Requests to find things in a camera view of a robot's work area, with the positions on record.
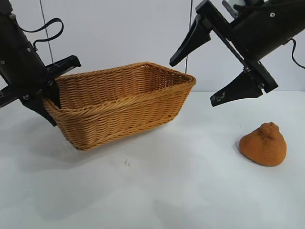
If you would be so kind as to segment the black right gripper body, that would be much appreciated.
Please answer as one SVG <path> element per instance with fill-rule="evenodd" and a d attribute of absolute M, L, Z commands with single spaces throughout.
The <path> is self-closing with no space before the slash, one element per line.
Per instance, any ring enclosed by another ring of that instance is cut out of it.
<path fill-rule="evenodd" d="M 234 5 L 234 9 L 240 14 L 228 22 L 209 0 L 195 8 L 243 66 L 257 72 L 254 81 L 268 93 L 278 85 L 260 60 L 305 29 L 305 2 L 268 0 L 255 6 Z"/>

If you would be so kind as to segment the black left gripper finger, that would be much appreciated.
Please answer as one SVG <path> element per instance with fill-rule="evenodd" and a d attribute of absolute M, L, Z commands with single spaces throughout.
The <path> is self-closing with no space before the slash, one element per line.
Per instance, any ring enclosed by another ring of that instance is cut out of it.
<path fill-rule="evenodd" d="M 46 82 L 43 88 L 43 95 L 61 109 L 60 90 L 55 80 Z"/>
<path fill-rule="evenodd" d="M 20 98 L 20 101 L 25 107 L 44 117 L 53 126 L 56 126 L 57 124 L 55 120 L 51 117 L 51 115 L 43 106 L 43 98 L 46 98 L 43 94 L 27 94 L 22 96 Z"/>

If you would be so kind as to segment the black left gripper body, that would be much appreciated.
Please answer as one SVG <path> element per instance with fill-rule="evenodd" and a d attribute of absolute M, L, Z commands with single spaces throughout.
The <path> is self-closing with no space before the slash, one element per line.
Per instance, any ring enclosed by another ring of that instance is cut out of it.
<path fill-rule="evenodd" d="M 46 66 L 37 54 L 37 43 L 54 40 L 62 32 L 63 29 L 50 38 L 31 43 L 25 35 L 27 31 L 18 24 L 11 3 L 0 2 L 0 74 L 7 83 L 0 91 L 1 106 L 27 94 L 42 94 L 46 82 L 81 66 L 75 55 Z"/>

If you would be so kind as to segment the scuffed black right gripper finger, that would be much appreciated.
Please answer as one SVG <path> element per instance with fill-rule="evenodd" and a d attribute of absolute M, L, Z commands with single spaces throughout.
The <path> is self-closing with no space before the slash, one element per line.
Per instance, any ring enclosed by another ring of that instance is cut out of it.
<path fill-rule="evenodd" d="M 227 86 L 210 97 L 213 107 L 235 100 L 258 98 L 263 95 L 253 72 L 241 72 Z"/>

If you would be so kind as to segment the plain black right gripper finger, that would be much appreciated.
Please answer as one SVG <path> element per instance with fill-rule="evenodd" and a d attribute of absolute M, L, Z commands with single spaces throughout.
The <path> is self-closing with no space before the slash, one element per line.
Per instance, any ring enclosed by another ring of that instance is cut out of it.
<path fill-rule="evenodd" d="M 211 40 L 211 23 L 206 18 L 195 18 L 182 44 L 170 58 L 169 64 L 176 66 L 188 54 Z"/>

